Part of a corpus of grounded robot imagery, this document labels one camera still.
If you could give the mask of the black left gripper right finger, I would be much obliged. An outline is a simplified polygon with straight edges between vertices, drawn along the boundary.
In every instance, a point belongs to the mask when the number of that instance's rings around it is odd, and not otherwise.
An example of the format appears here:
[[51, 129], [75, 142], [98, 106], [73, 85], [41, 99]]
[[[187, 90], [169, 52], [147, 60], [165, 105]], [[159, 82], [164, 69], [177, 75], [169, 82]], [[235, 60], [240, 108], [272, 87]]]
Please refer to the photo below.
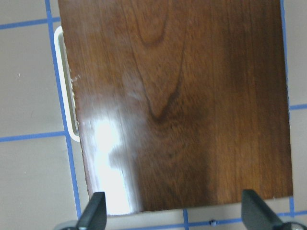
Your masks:
[[283, 221], [251, 189], [242, 191], [241, 219], [247, 230], [280, 230]]

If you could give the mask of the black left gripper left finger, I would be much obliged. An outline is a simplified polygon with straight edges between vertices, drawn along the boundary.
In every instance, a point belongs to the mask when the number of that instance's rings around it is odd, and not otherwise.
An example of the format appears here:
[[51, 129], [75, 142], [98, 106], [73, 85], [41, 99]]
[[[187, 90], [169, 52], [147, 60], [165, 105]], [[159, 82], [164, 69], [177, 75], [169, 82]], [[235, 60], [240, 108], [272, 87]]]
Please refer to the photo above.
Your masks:
[[104, 230], [107, 223], [106, 197], [104, 192], [93, 193], [76, 224], [77, 230]]

